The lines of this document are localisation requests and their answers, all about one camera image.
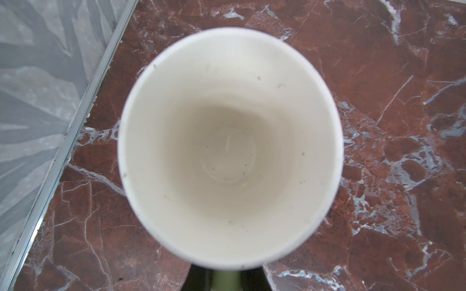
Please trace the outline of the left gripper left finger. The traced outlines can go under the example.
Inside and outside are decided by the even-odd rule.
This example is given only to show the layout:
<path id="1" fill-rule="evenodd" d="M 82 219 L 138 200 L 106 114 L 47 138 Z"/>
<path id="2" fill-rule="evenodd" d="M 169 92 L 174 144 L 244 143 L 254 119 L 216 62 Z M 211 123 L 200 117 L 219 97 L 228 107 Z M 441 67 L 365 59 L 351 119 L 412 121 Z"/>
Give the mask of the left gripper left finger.
<path id="1" fill-rule="evenodd" d="M 212 270 L 192 264 L 181 291 L 210 291 Z"/>

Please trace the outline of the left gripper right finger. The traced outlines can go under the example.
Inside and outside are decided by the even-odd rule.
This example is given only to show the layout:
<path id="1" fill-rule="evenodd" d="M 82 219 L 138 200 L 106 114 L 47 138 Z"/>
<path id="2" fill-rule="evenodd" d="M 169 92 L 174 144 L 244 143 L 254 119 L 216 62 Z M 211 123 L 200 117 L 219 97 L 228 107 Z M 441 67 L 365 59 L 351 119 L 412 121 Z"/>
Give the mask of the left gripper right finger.
<path id="1" fill-rule="evenodd" d="M 242 291 L 272 291 L 263 267 L 242 270 L 240 279 Z"/>

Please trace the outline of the light green ceramic mug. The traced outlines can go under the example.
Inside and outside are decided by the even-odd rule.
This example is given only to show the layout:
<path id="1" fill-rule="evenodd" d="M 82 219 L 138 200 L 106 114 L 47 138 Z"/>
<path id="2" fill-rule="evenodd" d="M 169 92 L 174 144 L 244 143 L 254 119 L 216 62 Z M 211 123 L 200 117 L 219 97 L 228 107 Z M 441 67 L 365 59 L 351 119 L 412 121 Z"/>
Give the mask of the light green ceramic mug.
<path id="1" fill-rule="evenodd" d="M 169 46 L 132 87 L 118 166 L 143 227 L 208 271 L 211 291 L 277 261 L 321 225 L 344 160 L 336 103 L 313 65 L 266 33 L 223 27 Z"/>

